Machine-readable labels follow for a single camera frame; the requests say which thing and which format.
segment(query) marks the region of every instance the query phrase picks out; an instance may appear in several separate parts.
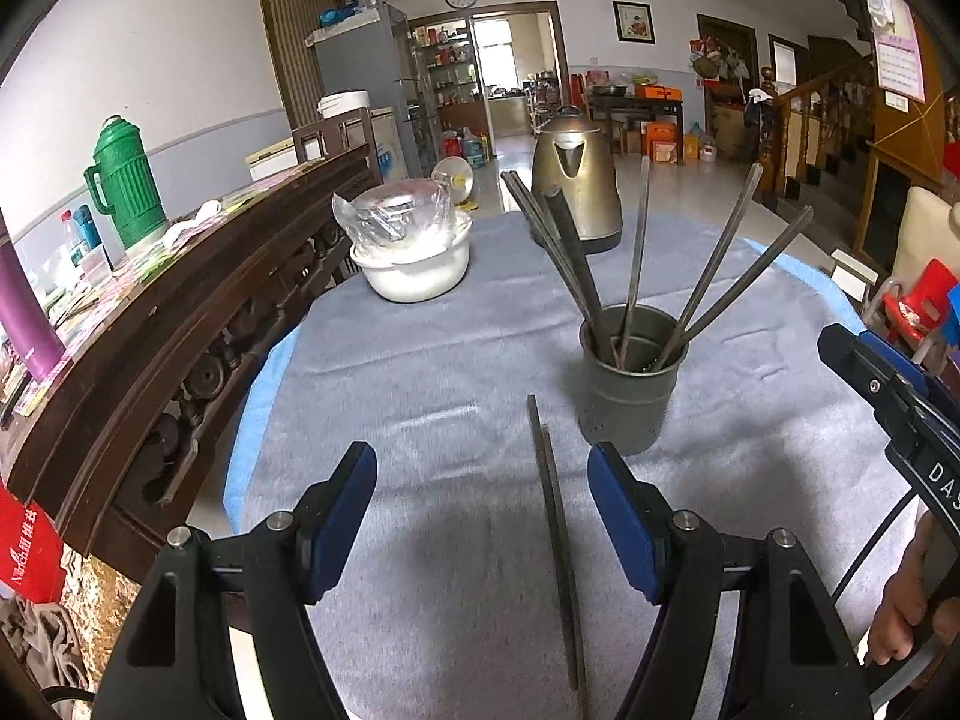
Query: framed picture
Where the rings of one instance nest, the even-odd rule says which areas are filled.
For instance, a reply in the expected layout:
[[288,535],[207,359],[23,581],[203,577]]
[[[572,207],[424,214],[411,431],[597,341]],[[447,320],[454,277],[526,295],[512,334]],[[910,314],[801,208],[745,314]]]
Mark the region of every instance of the framed picture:
[[613,1],[616,36],[627,43],[655,43],[650,6],[643,2]]

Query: table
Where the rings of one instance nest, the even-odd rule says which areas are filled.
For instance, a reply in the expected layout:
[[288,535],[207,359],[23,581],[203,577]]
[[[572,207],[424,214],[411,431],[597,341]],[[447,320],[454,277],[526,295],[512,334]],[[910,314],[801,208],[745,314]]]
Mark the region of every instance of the table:
[[[634,227],[628,212],[622,244],[589,258],[606,302],[625,296]],[[718,234],[651,214],[641,300],[676,315]],[[446,295],[388,303],[353,278],[277,346],[251,388],[224,504],[246,530],[366,440],[376,492],[339,586],[308,610],[347,708],[363,720],[575,717],[525,413],[536,394],[565,500],[590,716],[614,717],[656,610],[627,584],[587,490],[580,318],[520,213],[477,220],[470,237],[467,275]],[[755,258],[734,241],[704,306]],[[629,461],[718,530],[789,527],[832,589],[907,485],[870,408],[817,359],[820,329],[857,327],[853,309],[827,276],[779,262],[694,341],[664,432]],[[845,594],[852,635],[910,536],[904,514]],[[704,685],[713,717],[735,607],[725,599]]]
[[331,198],[376,186],[368,151],[224,199],[242,205],[138,272],[32,413],[0,433],[8,488],[76,551],[142,583],[267,353],[349,253]]
[[677,164],[683,165],[683,100],[654,100],[654,98],[618,97],[617,95],[589,95],[590,112],[597,112],[607,120],[607,142],[613,153],[613,114],[630,114],[637,111],[652,111],[654,114],[677,117]]

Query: red chair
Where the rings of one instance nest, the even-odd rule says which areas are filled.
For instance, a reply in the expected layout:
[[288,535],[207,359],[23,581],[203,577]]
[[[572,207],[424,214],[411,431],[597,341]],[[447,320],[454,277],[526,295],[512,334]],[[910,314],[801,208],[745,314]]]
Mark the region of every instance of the red chair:
[[956,285],[956,276],[937,259],[926,264],[916,285],[906,295],[901,294],[899,279],[887,279],[871,300],[875,308],[878,302],[883,303],[883,312],[890,322],[887,341],[896,341],[899,336],[910,348],[917,349],[923,338],[947,318],[950,309],[947,293]]

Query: basket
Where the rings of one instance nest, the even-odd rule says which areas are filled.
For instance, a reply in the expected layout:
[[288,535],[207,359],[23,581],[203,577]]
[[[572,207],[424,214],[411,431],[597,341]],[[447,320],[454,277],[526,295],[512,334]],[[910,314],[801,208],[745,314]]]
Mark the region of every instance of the basket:
[[693,69],[702,79],[715,79],[720,66],[707,56],[698,56],[693,60]]

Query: blue tablecloth edge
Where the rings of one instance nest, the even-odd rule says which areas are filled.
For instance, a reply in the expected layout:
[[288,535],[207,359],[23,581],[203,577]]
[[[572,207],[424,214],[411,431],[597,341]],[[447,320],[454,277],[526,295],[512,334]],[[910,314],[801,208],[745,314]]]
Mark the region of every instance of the blue tablecloth edge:
[[240,425],[233,441],[227,464],[227,480],[224,483],[224,510],[227,512],[234,533],[240,533],[243,499],[260,456],[263,435],[267,432],[270,412],[280,389],[280,382],[293,357],[296,337],[301,329],[295,327],[286,338],[277,343],[267,355],[263,370],[258,373],[250,387],[247,403],[240,415]]
[[[749,238],[740,240],[756,251],[763,251],[766,248],[766,245]],[[843,324],[851,333],[859,335],[865,329],[843,290],[834,284],[829,276],[789,254],[779,255],[775,263],[822,295],[836,315],[837,322]],[[263,370],[253,380],[247,405],[240,418],[240,426],[227,466],[227,480],[224,484],[224,510],[227,512],[227,519],[234,533],[240,533],[244,495],[253,477],[253,469],[256,468],[256,460],[260,455],[270,412],[274,408],[274,400],[287,365],[290,365],[297,336],[299,336],[299,327],[271,349]]]

